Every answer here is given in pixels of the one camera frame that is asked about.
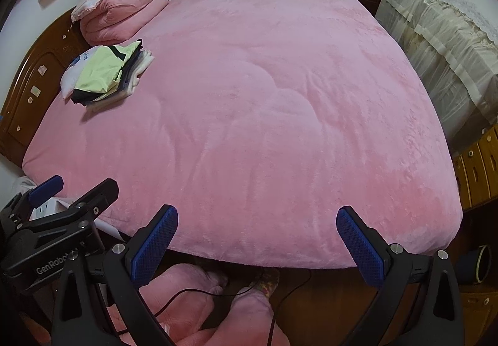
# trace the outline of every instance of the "sticker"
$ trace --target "sticker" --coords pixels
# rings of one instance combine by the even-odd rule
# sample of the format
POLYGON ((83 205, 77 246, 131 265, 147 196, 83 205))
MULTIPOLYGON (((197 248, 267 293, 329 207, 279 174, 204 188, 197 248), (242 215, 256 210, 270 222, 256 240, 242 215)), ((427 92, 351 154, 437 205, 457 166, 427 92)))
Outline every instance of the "sticker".
POLYGON ((31 93, 33 93, 36 97, 39 97, 40 96, 40 93, 41 93, 41 90, 38 89, 35 85, 33 85, 33 87, 31 88, 31 93))
POLYGON ((79 60, 80 60, 79 56, 77 56, 76 58, 74 58, 73 61, 69 64, 69 67, 76 65, 79 60))

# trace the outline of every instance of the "wooden cabinet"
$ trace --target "wooden cabinet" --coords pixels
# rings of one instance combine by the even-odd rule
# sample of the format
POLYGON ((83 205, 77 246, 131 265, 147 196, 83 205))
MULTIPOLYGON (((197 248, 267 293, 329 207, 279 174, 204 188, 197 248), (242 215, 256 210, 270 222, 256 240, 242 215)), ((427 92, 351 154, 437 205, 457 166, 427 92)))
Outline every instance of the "wooden cabinet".
POLYGON ((498 138, 495 128, 491 128, 478 142, 481 150, 482 161, 486 170, 487 182, 490 187, 491 197, 498 196, 498 138))
POLYGON ((498 133, 496 126, 453 158, 464 211, 498 198, 498 133))
POLYGON ((465 324, 465 346, 474 346, 498 313, 498 291, 461 293, 465 324))
POLYGON ((458 193, 460 195, 460 202, 462 208, 468 209, 471 206, 469 182, 467 180, 467 173, 465 171, 464 160, 461 156, 453 159, 453 167, 455 168, 455 177, 457 178, 458 193))

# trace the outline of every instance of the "bed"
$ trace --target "bed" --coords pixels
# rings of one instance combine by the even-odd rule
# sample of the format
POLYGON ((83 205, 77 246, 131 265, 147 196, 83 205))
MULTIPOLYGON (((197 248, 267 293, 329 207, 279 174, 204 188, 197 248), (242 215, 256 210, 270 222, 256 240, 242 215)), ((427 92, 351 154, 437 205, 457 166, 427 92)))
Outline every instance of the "bed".
POLYGON ((104 178, 101 218, 126 234, 178 208, 173 250, 235 263, 354 266, 335 229, 352 205, 409 251, 455 236, 445 137, 401 48, 357 0, 174 0, 131 40, 156 59, 96 115, 59 80, 88 49, 70 12, 33 44, 0 121, 0 151, 77 198, 104 178))

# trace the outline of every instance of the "stack of clothes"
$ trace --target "stack of clothes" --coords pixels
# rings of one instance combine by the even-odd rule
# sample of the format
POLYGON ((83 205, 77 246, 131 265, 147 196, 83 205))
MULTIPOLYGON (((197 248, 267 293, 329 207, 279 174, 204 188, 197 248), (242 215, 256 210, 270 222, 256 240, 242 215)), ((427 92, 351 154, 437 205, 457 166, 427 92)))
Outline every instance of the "stack of clothes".
POLYGON ((133 94, 140 75, 154 57, 142 50, 138 40, 123 47, 101 46, 85 63, 74 86, 71 100, 97 112, 133 94))

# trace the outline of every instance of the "wooden floor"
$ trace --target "wooden floor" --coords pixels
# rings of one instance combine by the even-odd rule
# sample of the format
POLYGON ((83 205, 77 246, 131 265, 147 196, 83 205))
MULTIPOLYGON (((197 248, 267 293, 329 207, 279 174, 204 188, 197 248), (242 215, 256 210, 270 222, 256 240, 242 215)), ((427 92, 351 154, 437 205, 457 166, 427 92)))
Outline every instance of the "wooden floor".
MULTIPOLYGON (((225 272, 230 284, 226 294, 234 294, 258 276, 261 268, 207 261, 175 252, 168 253, 170 264, 195 263, 207 270, 219 269, 225 272)), ((358 269, 313 270, 311 280, 293 293, 280 308, 277 323, 288 336, 292 346, 334 346, 340 345, 348 332, 355 326, 370 302, 375 297, 374 288, 367 286, 358 269)), ((306 269, 280 269, 280 285, 270 301, 275 310, 281 299, 309 276, 306 269)), ((399 333, 416 293, 416 285, 410 285, 394 317, 392 325, 384 336, 382 344, 393 340, 399 333)), ((231 298, 215 299, 216 307, 204 324, 204 328, 219 325, 228 313, 231 298)))
MULTIPOLYGON (((488 243, 498 249, 498 213, 496 204, 464 215, 460 231, 447 251, 453 263, 457 258, 478 246, 488 243)), ((193 263, 206 270, 221 270, 230 281, 225 294, 234 294, 247 286, 261 273, 261 268, 223 263, 168 251, 161 268, 165 270, 176 263, 193 263)), ((309 276, 306 269, 280 269, 280 285, 270 301, 275 310, 281 299, 309 276)), ((490 278, 483 284, 460 286, 462 292, 498 291, 498 263, 493 264, 490 278)), ((410 285, 400 304, 397 315, 381 344, 393 340, 403 326, 417 290, 410 285)), ((310 281, 292 294, 280 308, 277 323, 288 336, 292 346, 340 345, 355 326, 375 296, 375 289, 368 287, 358 269, 314 270, 310 281)), ((215 310, 206 320, 204 328, 220 324, 230 309, 231 298, 215 298, 215 310)), ((476 339, 467 344, 472 345, 476 339)))

